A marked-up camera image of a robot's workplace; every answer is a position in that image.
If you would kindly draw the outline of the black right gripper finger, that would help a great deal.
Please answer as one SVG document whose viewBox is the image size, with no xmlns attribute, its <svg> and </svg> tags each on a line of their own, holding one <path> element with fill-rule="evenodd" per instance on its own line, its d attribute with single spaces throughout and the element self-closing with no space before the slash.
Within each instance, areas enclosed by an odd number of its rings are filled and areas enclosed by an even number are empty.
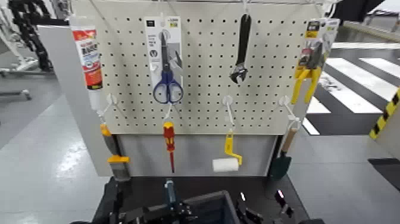
<svg viewBox="0 0 400 224">
<path fill-rule="evenodd" d="M 236 214 L 241 223 L 262 224 L 263 216 L 254 210 L 251 210 L 246 205 L 246 197 L 243 192 L 239 193 L 236 200 Z"/>
<path fill-rule="evenodd" d="M 288 217 L 292 217 L 294 214 L 294 210 L 288 205 L 288 203 L 285 200 L 285 196 L 283 194 L 283 192 L 278 189 L 274 195 L 274 198 L 276 200 L 276 202 L 279 204 L 280 206 L 280 215 L 287 215 Z"/>
</svg>

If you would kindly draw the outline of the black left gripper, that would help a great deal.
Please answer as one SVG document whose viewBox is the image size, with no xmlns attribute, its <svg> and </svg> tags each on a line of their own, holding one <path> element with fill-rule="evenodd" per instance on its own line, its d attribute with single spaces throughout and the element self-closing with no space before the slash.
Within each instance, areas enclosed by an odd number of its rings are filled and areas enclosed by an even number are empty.
<svg viewBox="0 0 400 224">
<path fill-rule="evenodd" d="M 120 223 L 165 223 L 173 218 L 173 223 L 192 223 L 197 219 L 187 203 L 178 203 L 173 212 L 168 207 L 150 210 L 141 207 L 130 210 L 129 196 L 132 181 L 116 183 L 116 198 L 114 200 L 114 219 L 120 219 Z"/>
</svg>

